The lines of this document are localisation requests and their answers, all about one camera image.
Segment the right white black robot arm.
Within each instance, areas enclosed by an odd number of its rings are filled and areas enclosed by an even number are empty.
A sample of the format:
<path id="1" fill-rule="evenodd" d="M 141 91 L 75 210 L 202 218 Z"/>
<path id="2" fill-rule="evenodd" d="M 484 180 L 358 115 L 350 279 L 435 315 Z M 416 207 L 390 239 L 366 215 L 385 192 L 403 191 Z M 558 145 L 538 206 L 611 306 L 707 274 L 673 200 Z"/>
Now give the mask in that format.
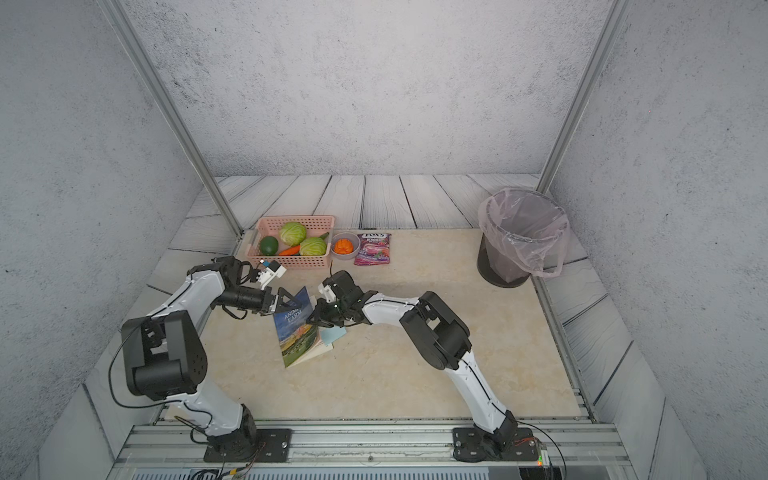
<path id="1" fill-rule="evenodd" d="M 450 378 L 466 403 L 484 442 L 503 450 L 512 443 L 518 423 L 482 374 L 467 325 L 435 293 L 396 298 L 367 292 L 317 301 L 311 323 L 322 327 L 388 325 L 400 327 L 421 357 Z"/>

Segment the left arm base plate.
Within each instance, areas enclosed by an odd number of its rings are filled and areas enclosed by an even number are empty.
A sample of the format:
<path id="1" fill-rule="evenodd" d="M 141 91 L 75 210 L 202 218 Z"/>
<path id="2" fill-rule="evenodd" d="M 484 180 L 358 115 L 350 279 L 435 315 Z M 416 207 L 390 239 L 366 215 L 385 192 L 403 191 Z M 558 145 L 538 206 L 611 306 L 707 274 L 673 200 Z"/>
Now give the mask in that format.
<path id="1" fill-rule="evenodd" d="M 288 460 L 291 429 L 237 430 L 209 437 L 203 456 L 205 463 L 285 463 Z"/>

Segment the Animal Farm paperback book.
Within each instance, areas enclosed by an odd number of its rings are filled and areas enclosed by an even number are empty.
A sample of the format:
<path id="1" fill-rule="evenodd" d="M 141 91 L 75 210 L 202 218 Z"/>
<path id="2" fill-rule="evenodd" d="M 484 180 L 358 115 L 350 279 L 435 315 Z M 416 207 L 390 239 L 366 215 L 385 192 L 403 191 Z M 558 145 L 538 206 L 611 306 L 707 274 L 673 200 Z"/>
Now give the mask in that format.
<path id="1" fill-rule="evenodd" d="M 323 341 L 321 328 L 309 323 L 314 304 L 307 288 L 302 288 L 294 298 L 300 306 L 299 309 L 275 312 L 273 315 L 285 368 L 291 368 L 333 350 L 331 343 L 326 344 Z"/>

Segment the blue sticky note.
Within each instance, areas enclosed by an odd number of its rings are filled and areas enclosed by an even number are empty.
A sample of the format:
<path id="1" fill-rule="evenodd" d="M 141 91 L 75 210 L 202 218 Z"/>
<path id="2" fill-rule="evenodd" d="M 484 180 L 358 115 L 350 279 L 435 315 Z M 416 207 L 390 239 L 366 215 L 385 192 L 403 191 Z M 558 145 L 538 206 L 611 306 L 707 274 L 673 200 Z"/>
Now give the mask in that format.
<path id="1" fill-rule="evenodd" d="M 347 330 L 344 327 L 334 326 L 331 328 L 321 327 L 319 330 L 320 338 L 326 346 L 332 346 L 333 343 L 342 338 Z"/>

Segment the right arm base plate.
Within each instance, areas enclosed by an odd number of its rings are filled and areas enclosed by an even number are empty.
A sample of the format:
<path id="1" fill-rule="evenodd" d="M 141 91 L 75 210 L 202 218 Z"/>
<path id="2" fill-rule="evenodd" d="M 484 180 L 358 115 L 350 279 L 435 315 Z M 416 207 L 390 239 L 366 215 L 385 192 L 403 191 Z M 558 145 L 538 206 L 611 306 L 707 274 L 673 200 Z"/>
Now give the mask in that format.
<path id="1" fill-rule="evenodd" d="M 453 458 L 459 462 L 542 461 L 539 442 L 529 428 L 518 428 L 506 439 L 488 434 L 477 427 L 454 428 L 452 441 Z"/>

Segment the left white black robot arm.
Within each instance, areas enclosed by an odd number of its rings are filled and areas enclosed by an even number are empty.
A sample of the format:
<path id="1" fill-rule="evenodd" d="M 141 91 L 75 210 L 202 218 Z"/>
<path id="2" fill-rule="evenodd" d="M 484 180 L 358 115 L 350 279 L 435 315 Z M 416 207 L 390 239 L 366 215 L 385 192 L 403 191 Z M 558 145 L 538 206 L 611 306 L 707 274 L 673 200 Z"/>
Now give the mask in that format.
<path id="1" fill-rule="evenodd" d="M 245 429 L 246 407 L 207 379 L 208 357 L 198 328 L 217 308 L 235 320 L 297 308 L 293 295 L 269 286 L 286 272 L 276 260 L 252 265 L 233 256 L 188 270 L 182 286 L 160 307 L 121 326 L 129 392 L 155 406 L 178 405 L 187 412 L 191 427 L 208 440 Z"/>

